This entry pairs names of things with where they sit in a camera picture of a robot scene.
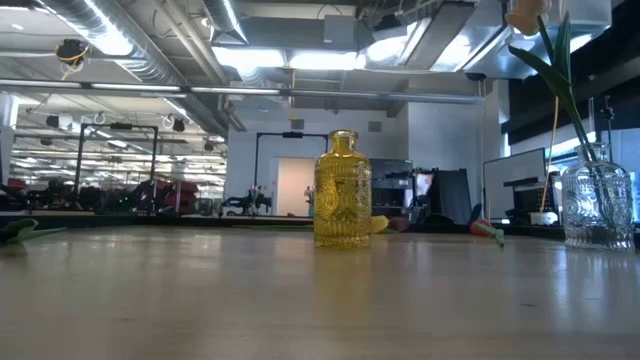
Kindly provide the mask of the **white artificial tulip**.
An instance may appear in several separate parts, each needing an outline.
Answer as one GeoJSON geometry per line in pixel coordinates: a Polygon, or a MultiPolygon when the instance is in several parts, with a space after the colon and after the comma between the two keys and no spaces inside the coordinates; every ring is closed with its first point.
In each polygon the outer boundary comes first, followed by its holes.
{"type": "Polygon", "coordinates": [[[555,98],[554,119],[558,118],[560,108],[568,114],[581,146],[580,153],[587,161],[595,162],[594,145],[588,139],[586,130],[577,110],[571,81],[570,15],[561,7],[561,23],[554,43],[547,32],[547,14],[551,10],[552,0],[516,0],[515,8],[505,15],[505,21],[522,35],[540,35],[544,43],[549,63],[529,50],[508,46],[509,52],[536,70],[555,98]]]}

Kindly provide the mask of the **white door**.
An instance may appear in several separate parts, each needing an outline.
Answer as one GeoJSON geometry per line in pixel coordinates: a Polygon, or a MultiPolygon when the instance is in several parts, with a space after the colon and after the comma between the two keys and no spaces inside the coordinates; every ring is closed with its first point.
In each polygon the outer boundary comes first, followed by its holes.
{"type": "Polygon", "coordinates": [[[278,162],[276,211],[279,216],[309,215],[307,188],[314,184],[313,158],[281,157],[278,162]]]}

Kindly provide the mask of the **black metal rig frame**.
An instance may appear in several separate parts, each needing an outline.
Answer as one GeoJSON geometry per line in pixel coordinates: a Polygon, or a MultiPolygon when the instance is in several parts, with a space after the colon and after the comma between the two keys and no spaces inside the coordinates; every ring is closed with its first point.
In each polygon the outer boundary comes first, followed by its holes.
{"type": "Polygon", "coordinates": [[[253,184],[262,186],[265,194],[272,198],[272,209],[269,215],[279,216],[276,211],[279,159],[281,157],[313,158],[316,164],[316,160],[327,151],[328,136],[326,134],[296,131],[258,132],[256,134],[253,184]]]}
{"type": "Polygon", "coordinates": [[[88,124],[88,123],[83,123],[80,125],[80,135],[79,135],[79,144],[78,144],[78,150],[77,150],[77,159],[76,159],[76,171],[75,171],[75,177],[74,177],[74,185],[73,185],[73,190],[74,190],[74,200],[77,200],[81,191],[81,184],[80,184],[80,175],[81,175],[81,167],[82,167],[82,159],[83,159],[83,152],[84,152],[84,143],[85,143],[85,130],[88,127],[96,127],[96,128],[101,128],[101,127],[108,127],[111,130],[126,130],[126,131],[131,131],[134,128],[135,129],[145,129],[145,130],[151,130],[153,132],[153,138],[152,138],[152,153],[151,153],[151,169],[150,169],[150,178],[149,181],[151,183],[151,185],[155,185],[155,173],[156,173],[156,155],[157,155],[157,145],[158,145],[158,137],[159,137],[159,128],[157,126],[151,126],[151,125],[135,125],[135,124],[130,124],[130,123],[123,123],[123,122],[116,122],[116,123],[111,123],[111,124],[88,124]]]}

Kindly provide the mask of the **black aluminium table frame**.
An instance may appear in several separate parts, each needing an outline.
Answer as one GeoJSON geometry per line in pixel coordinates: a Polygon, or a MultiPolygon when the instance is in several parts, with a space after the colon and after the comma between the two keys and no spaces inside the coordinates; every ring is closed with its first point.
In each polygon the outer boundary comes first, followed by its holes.
{"type": "MultiPolygon", "coordinates": [[[[267,230],[313,230],[311,220],[302,218],[189,218],[163,216],[110,216],[110,215],[41,215],[24,214],[8,216],[0,215],[0,229],[10,222],[34,219],[38,222],[36,229],[53,229],[66,227],[69,229],[106,228],[124,226],[151,226],[169,228],[266,228],[267,230]]],[[[563,228],[559,226],[515,226],[496,225],[504,230],[505,235],[538,237],[543,239],[564,240],[563,228]]],[[[417,225],[410,224],[400,232],[424,234],[471,234],[470,225],[417,225]]]]}

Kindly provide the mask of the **black tripod stand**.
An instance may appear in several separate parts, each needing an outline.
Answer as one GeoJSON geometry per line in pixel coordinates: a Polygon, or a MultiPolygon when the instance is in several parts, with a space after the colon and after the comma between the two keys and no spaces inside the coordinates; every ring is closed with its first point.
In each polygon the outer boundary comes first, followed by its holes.
{"type": "Polygon", "coordinates": [[[606,123],[606,133],[607,133],[607,143],[609,149],[612,149],[612,120],[615,118],[614,110],[611,107],[611,96],[606,94],[603,97],[603,109],[602,113],[604,114],[604,119],[606,123]]]}

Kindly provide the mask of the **black ceiling device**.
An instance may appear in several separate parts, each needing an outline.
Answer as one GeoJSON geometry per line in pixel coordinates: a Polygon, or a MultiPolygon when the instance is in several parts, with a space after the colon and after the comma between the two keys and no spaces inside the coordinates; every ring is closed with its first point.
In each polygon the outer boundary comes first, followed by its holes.
{"type": "Polygon", "coordinates": [[[55,50],[56,58],[69,66],[79,66],[84,61],[89,46],[78,39],[64,39],[55,50]]]}

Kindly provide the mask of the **white panel board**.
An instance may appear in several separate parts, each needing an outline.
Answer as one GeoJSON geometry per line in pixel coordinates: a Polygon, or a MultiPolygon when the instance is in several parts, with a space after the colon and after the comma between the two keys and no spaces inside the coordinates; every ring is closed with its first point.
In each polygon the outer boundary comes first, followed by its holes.
{"type": "Polygon", "coordinates": [[[491,221],[506,219],[514,208],[513,182],[532,180],[539,183],[545,176],[545,150],[491,160],[483,164],[485,210],[491,221]]]}

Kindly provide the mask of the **clear glass vase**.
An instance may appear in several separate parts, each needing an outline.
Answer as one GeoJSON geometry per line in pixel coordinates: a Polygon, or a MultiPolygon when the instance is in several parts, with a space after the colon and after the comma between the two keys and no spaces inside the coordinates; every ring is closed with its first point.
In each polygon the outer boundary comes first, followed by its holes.
{"type": "Polygon", "coordinates": [[[577,163],[561,176],[562,224],[571,248],[634,252],[630,174],[603,143],[576,148],[577,163]]]}

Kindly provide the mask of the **red artificial tulip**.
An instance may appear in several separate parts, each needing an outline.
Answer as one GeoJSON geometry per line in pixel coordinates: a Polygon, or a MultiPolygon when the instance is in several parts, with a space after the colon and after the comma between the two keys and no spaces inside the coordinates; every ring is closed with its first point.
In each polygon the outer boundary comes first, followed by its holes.
{"type": "Polygon", "coordinates": [[[485,236],[493,239],[500,248],[503,248],[505,245],[504,231],[493,227],[485,220],[476,220],[472,222],[470,225],[470,232],[474,235],[485,236]]]}
{"type": "Polygon", "coordinates": [[[38,229],[39,222],[35,219],[26,218],[11,221],[0,228],[0,247],[22,243],[27,240],[52,235],[67,230],[63,228],[38,229]]]}

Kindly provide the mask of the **silver ventilation duct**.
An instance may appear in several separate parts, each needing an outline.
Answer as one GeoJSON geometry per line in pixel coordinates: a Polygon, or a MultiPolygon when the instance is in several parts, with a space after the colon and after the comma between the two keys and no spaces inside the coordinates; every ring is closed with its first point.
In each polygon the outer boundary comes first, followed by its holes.
{"type": "Polygon", "coordinates": [[[162,54],[116,0],[36,0],[143,85],[185,85],[186,78],[162,54]]]}

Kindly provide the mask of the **grey ceiling pipe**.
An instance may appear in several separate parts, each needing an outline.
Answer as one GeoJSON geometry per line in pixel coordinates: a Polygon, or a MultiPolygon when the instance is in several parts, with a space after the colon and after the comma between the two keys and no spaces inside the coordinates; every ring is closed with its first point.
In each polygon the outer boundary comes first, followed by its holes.
{"type": "Polygon", "coordinates": [[[66,91],[73,94],[88,92],[119,92],[134,94],[151,94],[160,97],[184,97],[189,94],[243,95],[260,97],[317,97],[356,99],[366,101],[394,101],[420,102],[443,104],[476,104],[483,101],[478,96],[443,95],[430,93],[398,93],[398,92],[368,92],[342,90],[309,90],[289,88],[250,88],[231,86],[191,86],[191,85],[152,85],[152,84],[122,84],[96,83],[54,80],[32,80],[0,78],[0,88],[16,88],[44,92],[46,90],[66,91]]]}

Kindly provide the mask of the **black upright panel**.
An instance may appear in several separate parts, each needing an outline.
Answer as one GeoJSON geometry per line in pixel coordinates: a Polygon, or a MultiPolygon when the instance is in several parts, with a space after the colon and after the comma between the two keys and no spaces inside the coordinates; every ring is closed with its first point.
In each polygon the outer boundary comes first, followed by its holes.
{"type": "Polygon", "coordinates": [[[466,224],[471,216],[471,199],[465,169],[439,170],[433,173],[430,196],[431,212],[466,224]]]}

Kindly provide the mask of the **black equipment rack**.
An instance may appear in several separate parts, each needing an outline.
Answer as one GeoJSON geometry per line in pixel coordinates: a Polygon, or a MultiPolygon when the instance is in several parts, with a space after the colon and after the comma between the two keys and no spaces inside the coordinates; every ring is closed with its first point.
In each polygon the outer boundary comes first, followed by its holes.
{"type": "Polygon", "coordinates": [[[371,159],[372,215],[406,217],[413,198],[410,160],[371,159]]]}

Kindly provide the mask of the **yellow glass vase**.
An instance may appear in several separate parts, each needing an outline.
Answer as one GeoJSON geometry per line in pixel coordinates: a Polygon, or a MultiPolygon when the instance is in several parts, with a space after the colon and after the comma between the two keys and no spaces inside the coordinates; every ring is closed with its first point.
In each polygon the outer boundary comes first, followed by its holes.
{"type": "Polygon", "coordinates": [[[330,149],[315,165],[314,244],[365,249],[371,244],[371,165],[356,151],[358,134],[335,130],[330,149]]]}

